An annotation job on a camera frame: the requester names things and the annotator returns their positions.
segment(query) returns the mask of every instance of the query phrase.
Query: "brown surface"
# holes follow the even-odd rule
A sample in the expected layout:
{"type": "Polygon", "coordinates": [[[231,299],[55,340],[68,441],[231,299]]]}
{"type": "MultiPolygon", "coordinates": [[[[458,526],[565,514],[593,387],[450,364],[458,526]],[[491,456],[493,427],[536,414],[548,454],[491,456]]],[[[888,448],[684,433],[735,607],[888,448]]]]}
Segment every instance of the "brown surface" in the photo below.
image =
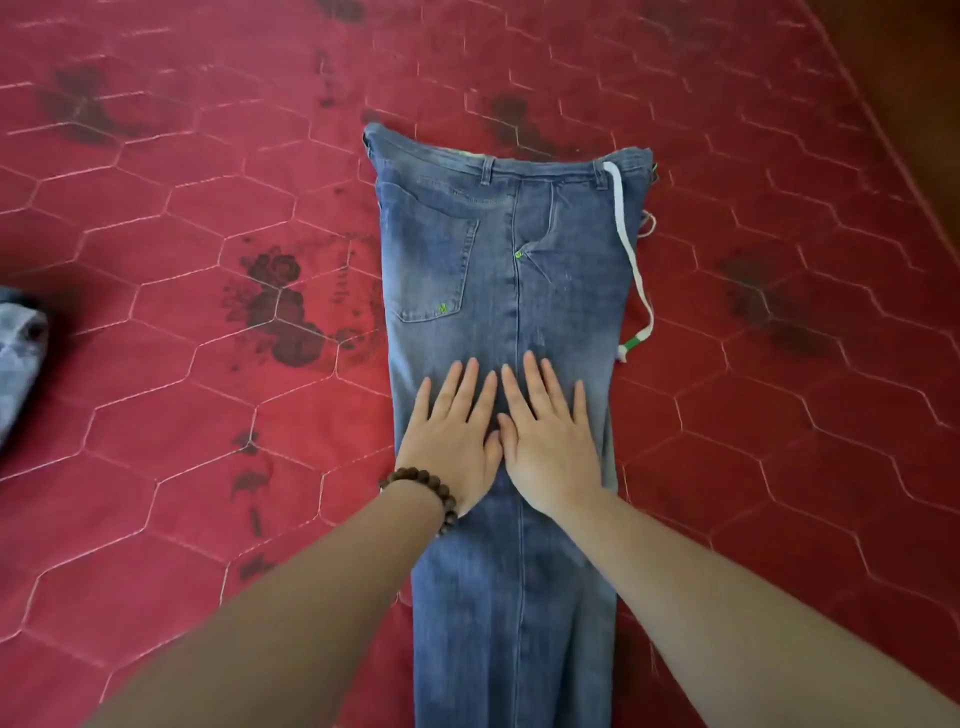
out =
{"type": "Polygon", "coordinates": [[[960,2],[808,3],[960,247],[960,2]]]}

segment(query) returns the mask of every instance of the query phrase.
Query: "hand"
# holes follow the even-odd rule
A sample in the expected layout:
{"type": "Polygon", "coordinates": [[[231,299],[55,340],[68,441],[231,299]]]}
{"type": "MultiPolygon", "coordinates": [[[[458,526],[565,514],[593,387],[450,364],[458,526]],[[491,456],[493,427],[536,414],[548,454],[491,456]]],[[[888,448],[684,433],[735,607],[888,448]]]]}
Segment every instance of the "hand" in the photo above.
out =
{"type": "Polygon", "coordinates": [[[507,474],[531,506],[556,520],[573,507],[578,497],[600,489],[600,460],[590,436],[583,381],[578,380],[574,387],[571,417],[553,366],[547,359],[540,364],[543,378],[533,353],[523,355],[533,412],[513,371],[503,365],[503,391],[510,417],[497,415],[497,420],[507,474]]]}
{"type": "Polygon", "coordinates": [[[503,459],[500,433],[494,430],[486,443],[483,439],[493,413],[495,372],[487,375],[480,398],[470,413],[479,370],[476,359],[467,363],[465,371],[463,364],[453,362],[433,404],[433,412],[428,412],[430,377],[423,381],[400,452],[396,454],[398,468],[419,468],[437,476],[457,499],[458,516],[464,516],[487,494],[503,459]],[[464,380],[458,388],[461,373],[464,380]]]}

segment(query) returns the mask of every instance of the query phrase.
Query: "front pocket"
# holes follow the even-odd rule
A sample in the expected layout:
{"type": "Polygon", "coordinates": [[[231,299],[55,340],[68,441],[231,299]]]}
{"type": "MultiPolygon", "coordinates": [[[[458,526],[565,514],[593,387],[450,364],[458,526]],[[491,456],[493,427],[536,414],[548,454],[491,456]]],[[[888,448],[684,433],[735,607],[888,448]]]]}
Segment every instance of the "front pocket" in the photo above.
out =
{"type": "Polygon", "coordinates": [[[427,207],[392,182],[378,182],[383,300],[400,321],[430,321],[460,310],[479,220],[427,207]]]}

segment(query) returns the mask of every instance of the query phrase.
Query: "drawstring loop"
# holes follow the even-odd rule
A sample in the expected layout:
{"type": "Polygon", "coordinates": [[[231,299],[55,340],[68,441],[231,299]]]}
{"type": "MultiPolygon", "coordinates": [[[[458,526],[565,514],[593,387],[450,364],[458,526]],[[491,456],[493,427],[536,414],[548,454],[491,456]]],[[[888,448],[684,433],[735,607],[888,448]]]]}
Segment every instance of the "drawstring loop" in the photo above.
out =
{"type": "MultiPolygon", "coordinates": [[[[613,218],[616,221],[616,232],[620,236],[620,243],[623,244],[624,252],[630,259],[630,267],[634,271],[634,285],[636,286],[636,292],[639,294],[640,300],[643,302],[643,305],[646,307],[647,313],[650,316],[649,324],[617,347],[616,358],[621,362],[626,362],[627,352],[629,352],[630,349],[635,347],[641,341],[646,341],[649,339],[650,334],[653,333],[654,309],[653,306],[650,305],[650,302],[647,301],[647,295],[643,290],[643,277],[640,275],[640,269],[636,267],[634,246],[631,245],[630,238],[627,237],[627,224],[624,222],[623,218],[623,181],[620,179],[620,170],[611,161],[605,161],[603,163],[603,168],[613,178],[613,218]]],[[[638,235],[637,237],[647,237],[657,228],[657,218],[654,217],[652,213],[643,210],[643,222],[640,226],[643,227],[646,225],[648,220],[650,221],[650,229],[647,232],[638,235]]]]}

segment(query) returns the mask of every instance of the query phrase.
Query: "pinky finger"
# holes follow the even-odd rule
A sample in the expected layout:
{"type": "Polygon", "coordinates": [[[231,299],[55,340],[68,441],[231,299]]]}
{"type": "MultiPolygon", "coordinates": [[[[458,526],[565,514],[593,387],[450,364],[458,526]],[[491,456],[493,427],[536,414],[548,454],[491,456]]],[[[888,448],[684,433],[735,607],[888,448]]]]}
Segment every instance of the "pinky finger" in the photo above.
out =
{"type": "Polygon", "coordinates": [[[584,381],[577,379],[573,387],[573,422],[581,427],[589,427],[587,416],[587,392],[584,391],[584,381]]]}
{"type": "Polygon", "coordinates": [[[410,415],[411,423],[426,422],[430,414],[430,377],[427,376],[420,383],[420,389],[417,390],[417,398],[414,400],[414,411],[410,415]]]}

